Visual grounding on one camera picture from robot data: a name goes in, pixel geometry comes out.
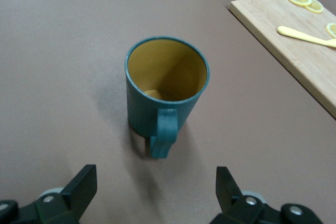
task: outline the silver bolt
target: silver bolt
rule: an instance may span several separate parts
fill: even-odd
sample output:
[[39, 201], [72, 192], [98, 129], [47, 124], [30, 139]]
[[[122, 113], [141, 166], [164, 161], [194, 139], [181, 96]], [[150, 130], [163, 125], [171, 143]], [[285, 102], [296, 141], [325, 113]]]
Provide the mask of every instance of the silver bolt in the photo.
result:
[[53, 196], [47, 196], [43, 199], [43, 202], [48, 203], [48, 202], [51, 202], [53, 199], [54, 199]]
[[5, 210], [8, 207], [8, 204], [4, 203], [0, 205], [0, 211]]
[[302, 210], [300, 208], [298, 208], [297, 206], [291, 206], [289, 208], [289, 211], [291, 211], [292, 214], [295, 214], [295, 215], [302, 215], [303, 214]]
[[257, 204], [257, 201], [256, 201], [255, 198], [247, 197], [247, 198], [246, 198], [246, 203], [248, 203], [248, 204], [251, 205], [251, 206], [254, 206], [254, 205]]

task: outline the gray table surface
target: gray table surface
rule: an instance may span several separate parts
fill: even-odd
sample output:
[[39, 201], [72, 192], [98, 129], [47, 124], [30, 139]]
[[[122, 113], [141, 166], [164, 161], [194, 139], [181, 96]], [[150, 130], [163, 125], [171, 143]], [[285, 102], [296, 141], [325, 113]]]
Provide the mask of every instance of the gray table surface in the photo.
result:
[[[227, 166], [271, 207], [296, 202], [334, 223], [336, 120], [231, 1], [0, 0], [1, 199], [24, 206], [96, 164], [81, 223], [209, 223]], [[139, 156], [144, 139], [127, 122], [124, 58], [155, 35], [192, 43], [211, 69], [166, 160]]]

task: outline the yellow utensil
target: yellow utensil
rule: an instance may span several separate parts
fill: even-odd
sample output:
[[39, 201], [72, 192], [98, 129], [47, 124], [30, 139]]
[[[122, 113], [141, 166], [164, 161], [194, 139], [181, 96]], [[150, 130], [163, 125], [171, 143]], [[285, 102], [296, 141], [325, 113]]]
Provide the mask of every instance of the yellow utensil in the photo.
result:
[[305, 40], [308, 42], [320, 44], [327, 47], [336, 47], [336, 39], [330, 39], [330, 40], [319, 39], [286, 26], [279, 26], [278, 33], [288, 37]]

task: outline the mug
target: mug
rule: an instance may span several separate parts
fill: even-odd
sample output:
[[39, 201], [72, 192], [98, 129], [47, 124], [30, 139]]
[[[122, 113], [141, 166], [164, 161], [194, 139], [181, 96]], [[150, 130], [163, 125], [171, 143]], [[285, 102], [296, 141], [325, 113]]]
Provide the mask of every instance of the mug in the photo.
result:
[[208, 63], [191, 44], [158, 36], [130, 49], [125, 72], [129, 123], [150, 139], [151, 157], [166, 158], [209, 82]]

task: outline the blue mug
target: blue mug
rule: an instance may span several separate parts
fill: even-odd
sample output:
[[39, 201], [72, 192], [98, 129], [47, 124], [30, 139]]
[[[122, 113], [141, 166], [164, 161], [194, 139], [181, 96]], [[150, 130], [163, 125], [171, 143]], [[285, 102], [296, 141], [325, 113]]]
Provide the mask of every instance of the blue mug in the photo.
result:
[[151, 157], [166, 158], [209, 82], [208, 63], [189, 43], [158, 36], [130, 49], [125, 72], [129, 123], [150, 138]]

